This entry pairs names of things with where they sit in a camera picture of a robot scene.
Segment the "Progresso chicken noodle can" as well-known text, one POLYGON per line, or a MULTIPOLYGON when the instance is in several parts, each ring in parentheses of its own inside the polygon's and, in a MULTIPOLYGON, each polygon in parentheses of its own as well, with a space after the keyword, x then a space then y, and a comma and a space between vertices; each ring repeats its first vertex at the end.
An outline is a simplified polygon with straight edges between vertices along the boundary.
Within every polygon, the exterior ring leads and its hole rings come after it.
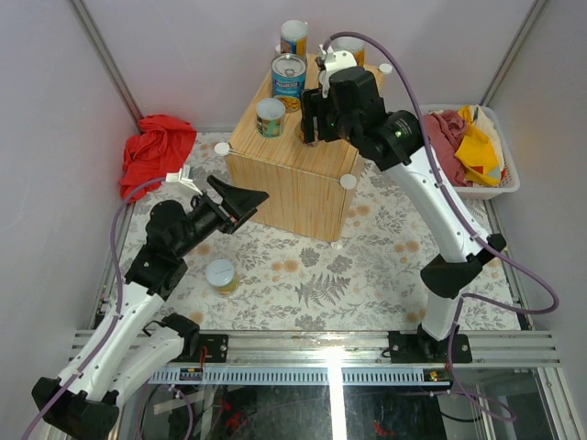
POLYGON ((306 69, 306 61, 292 53, 281 54, 271 62, 271 96, 284 104, 287 113, 301 108, 306 69))

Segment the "small green white-lid can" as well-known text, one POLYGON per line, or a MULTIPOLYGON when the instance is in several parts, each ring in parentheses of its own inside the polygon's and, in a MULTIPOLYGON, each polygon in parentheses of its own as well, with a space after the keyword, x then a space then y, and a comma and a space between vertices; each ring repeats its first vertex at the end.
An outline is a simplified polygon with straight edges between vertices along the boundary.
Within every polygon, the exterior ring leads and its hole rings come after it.
POLYGON ((284 128, 286 108, 278 99, 265 98, 256 105, 258 132, 265 138, 279 137, 284 128))

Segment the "tall yellow congee can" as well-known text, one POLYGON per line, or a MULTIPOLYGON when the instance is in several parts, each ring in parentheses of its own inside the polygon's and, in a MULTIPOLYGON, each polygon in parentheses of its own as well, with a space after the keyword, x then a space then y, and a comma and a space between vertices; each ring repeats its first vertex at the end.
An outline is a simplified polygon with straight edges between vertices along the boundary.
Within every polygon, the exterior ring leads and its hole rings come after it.
POLYGON ((341 37, 334 39, 331 46, 334 50, 350 52, 359 66, 364 65, 365 43, 363 40, 353 37, 341 37))

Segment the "fruit can silver bottom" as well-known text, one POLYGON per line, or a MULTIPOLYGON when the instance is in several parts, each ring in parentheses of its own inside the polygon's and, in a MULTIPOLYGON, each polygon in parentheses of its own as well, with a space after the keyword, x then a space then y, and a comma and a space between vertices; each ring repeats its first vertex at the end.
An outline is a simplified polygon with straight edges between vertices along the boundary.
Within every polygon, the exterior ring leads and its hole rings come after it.
POLYGON ((314 138, 312 140, 306 140, 305 139, 305 133, 304 131, 301 131, 298 134, 299 139, 308 147, 317 147, 320 143, 320 140, 317 138, 317 131, 314 131, 314 138))

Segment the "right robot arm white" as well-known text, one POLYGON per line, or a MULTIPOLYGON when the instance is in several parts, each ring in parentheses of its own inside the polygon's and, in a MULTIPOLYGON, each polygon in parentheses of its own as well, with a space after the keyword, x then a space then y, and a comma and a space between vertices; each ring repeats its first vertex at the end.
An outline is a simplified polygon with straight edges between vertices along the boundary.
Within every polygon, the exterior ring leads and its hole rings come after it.
POLYGON ((347 141, 404 191, 437 241, 438 255, 420 272, 428 299, 417 346, 424 359, 439 361, 451 349, 461 291, 506 241, 470 218, 436 159, 427 155, 416 116, 387 111, 370 71, 321 69, 318 81, 317 88, 302 94, 304 141, 347 141))

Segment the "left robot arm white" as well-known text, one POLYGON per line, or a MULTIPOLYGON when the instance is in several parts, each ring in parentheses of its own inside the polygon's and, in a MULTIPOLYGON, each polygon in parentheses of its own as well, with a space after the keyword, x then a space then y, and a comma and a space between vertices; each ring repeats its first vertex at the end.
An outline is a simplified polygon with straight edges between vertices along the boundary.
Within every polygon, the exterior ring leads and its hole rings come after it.
POLYGON ((191 209, 165 200, 150 211, 146 242, 127 273, 116 274, 116 300, 79 354, 56 378, 40 378, 32 389, 39 412, 25 434, 45 422, 74 439, 105 439, 121 409, 159 368, 195 359, 201 349, 199 326, 173 313, 132 349, 138 333, 164 305, 188 266, 185 256, 215 231, 233 234, 269 197, 238 188, 214 176, 207 183, 221 197, 216 203, 195 189, 191 209))

